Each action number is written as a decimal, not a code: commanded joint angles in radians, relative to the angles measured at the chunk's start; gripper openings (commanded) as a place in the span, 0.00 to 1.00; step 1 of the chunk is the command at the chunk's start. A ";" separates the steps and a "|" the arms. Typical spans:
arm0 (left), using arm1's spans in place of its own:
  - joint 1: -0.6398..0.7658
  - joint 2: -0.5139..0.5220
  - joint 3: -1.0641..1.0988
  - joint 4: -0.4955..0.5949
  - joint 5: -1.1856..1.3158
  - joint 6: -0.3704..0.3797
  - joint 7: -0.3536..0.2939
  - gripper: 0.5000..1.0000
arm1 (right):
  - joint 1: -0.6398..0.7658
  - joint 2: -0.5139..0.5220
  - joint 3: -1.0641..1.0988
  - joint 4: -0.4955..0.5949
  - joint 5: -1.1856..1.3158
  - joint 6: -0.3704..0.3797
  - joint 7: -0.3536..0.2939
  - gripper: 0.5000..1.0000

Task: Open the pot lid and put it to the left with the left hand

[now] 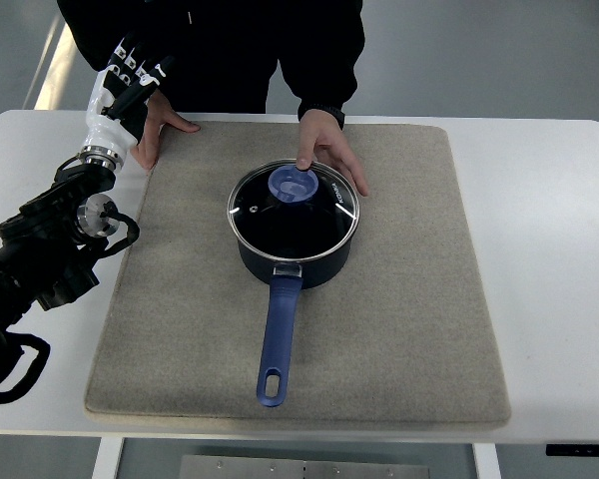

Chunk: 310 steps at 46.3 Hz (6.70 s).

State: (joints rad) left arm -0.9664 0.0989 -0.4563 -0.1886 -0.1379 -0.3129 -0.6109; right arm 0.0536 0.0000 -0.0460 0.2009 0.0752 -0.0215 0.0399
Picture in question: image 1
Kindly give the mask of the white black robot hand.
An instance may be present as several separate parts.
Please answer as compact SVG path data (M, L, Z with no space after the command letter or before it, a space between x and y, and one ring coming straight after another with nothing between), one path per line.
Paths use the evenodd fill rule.
M78 159L117 172L142 139L149 98L171 75L175 58L160 57L131 32L115 47L96 77L88 108L88 134Z

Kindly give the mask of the person's right hand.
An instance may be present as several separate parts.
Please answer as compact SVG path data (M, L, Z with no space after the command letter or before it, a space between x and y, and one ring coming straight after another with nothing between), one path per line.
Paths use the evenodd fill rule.
M201 128L178 114L160 90L151 95L147 108L142 138L139 144L131 149L132 156L146 172L150 171L159 160L161 132L164 127L173 127L187 134L196 133Z

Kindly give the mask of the person's left hand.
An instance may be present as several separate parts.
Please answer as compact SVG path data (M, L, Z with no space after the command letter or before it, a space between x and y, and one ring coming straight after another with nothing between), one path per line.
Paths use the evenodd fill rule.
M314 161L341 173L363 197L369 195L362 163L350 147L336 118L318 109L308 110L299 120L296 167L306 171Z

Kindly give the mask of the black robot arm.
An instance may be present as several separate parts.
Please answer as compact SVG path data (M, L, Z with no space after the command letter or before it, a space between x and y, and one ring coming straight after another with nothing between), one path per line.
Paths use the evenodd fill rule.
M76 301L98 284L97 261L139 238L137 223L107 195L117 168L112 154L85 149L0 225L0 404L27 394L50 356L44 339L11 326L33 303L49 310Z

